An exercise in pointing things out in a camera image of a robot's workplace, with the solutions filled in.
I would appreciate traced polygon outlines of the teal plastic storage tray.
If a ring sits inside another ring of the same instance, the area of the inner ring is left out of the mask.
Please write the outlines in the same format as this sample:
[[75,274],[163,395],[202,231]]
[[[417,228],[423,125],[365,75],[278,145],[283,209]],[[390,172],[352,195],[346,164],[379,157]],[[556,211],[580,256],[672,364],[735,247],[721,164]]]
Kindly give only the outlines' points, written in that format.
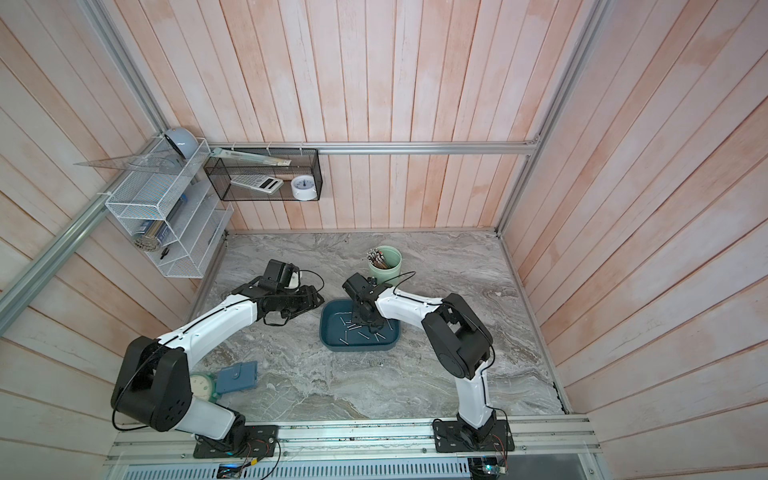
[[322,311],[319,324],[321,343],[333,352],[386,351],[395,347],[401,328],[388,320],[374,331],[353,318],[351,300],[332,300]]

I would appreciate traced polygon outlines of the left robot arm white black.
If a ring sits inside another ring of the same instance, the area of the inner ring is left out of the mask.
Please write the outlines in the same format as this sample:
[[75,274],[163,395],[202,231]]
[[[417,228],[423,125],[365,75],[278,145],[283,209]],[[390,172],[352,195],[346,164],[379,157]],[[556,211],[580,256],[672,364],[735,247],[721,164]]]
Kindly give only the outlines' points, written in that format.
[[182,327],[158,338],[136,338],[123,357],[111,398],[113,412],[159,432],[178,430],[238,449],[245,442],[243,416],[195,397],[191,370],[230,336],[268,314],[289,321],[323,303],[313,285],[270,290],[254,281]]

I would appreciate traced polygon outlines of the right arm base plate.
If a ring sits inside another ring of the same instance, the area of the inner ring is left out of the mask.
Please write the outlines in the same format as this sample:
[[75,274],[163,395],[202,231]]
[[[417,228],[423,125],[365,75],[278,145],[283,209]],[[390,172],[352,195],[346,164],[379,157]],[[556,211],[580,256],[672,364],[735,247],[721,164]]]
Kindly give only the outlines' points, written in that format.
[[435,448],[439,453],[511,453],[515,449],[509,423],[494,415],[479,429],[461,419],[434,419],[431,426]]

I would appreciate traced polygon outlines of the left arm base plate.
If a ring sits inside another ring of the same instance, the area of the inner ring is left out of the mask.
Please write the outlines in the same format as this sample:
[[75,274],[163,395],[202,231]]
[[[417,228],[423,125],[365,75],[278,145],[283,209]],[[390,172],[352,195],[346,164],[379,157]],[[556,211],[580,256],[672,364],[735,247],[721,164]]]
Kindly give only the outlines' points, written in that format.
[[277,425],[235,425],[222,440],[196,436],[192,456],[195,459],[270,458],[276,453],[278,433]]

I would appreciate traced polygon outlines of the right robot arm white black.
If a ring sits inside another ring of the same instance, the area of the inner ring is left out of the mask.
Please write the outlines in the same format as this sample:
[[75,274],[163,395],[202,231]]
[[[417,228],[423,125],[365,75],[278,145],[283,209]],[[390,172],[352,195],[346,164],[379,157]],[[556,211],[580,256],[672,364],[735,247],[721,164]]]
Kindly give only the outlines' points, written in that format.
[[353,315],[364,325],[381,329],[400,321],[421,328],[439,363],[455,378],[457,420],[477,434],[493,426],[496,416],[488,404],[487,382],[495,360],[493,338],[462,296],[423,297],[379,285],[359,273],[350,276],[343,289],[353,302]]

